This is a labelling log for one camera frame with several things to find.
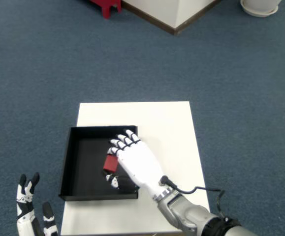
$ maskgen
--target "gray carpet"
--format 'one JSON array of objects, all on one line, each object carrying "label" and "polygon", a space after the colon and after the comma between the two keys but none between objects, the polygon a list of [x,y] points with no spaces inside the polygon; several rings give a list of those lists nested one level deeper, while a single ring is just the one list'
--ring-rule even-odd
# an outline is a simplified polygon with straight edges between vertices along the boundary
[{"label": "gray carpet", "polygon": [[[206,185],[260,236],[285,236],[285,0],[266,19],[223,0],[171,36],[85,0],[0,0],[0,236],[16,235],[21,173],[58,197],[80,102],[191,103]],[[209,194],[212,211],[216,196]]]}]

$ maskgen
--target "white tabletop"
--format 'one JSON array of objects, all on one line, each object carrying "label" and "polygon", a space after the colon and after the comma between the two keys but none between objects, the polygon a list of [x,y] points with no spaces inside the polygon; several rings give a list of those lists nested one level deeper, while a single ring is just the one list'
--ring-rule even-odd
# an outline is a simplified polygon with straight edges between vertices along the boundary
[{"label": "white tabletop", "polygon": [[[81,103],[77,126],[137,125],[138,135],[181,189],[205,186],[189,102]],[[186,195],[209,209],[207,194]],[[66,202],[61,235],[178,232],[145,189],[137,200]]]}]

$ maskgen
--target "black tray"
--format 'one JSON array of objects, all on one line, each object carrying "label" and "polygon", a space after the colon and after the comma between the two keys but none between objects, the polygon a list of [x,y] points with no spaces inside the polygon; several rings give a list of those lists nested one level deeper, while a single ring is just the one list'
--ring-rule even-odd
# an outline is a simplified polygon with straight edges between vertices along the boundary
[{"label": "black tray", "polygon": [[[137,199],[138,190],[122,193],[104,179],[101,171],[109,140],[129,129],[137,134],[137,126],[72,127],[63,166],[59,196],[65,201]],[[117,173],[128,176],[118,165]]]}]

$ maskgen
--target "white robotic hand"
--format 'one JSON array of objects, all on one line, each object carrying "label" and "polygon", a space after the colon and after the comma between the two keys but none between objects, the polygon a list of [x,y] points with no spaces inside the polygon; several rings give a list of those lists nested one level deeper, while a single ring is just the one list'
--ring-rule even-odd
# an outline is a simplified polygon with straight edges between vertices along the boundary
[{"label": "white robotic hand", "polygon": [[49,203],[43,204],[44,232],[42,232],[38,219],[35,217],[32,199],[38,181],[39,173],[35,173],[27,184],[26,176],[21,175],[16,196],[19,236],[58,236],[55,217]]},{"label": "white robotic hand", "polygon": [[117,156],[118,162],[132,181],[139,187],[146,187],[155,199],[167,189],[159,185],[164,175],[162,168],[145,142],[130,130],[126,130],[126,134],[127,136],[120,134],[118,139],[110,141],[114,147],[107,154]]}]

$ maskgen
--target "wooden baseboard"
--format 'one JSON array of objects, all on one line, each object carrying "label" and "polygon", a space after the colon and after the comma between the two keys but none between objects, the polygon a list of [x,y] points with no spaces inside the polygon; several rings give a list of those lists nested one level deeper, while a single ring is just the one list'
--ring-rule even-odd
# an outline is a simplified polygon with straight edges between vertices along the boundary
[{"label": "wooden baseboard", "polygon": [[137,7],[125,1],[122,1],[122,7],[172,35],[178,35],[182,30],[184,30],[187,26],[196,21],[199,17],[203,16],[208,10],[217,5],[220,1],[221,0],[214,0],[212,3],[198,11],[196,14],[188,18],[176,28],[169,26],[168,24],[156,19],[155,17],[149,15],[148,13],[138,9]]}]

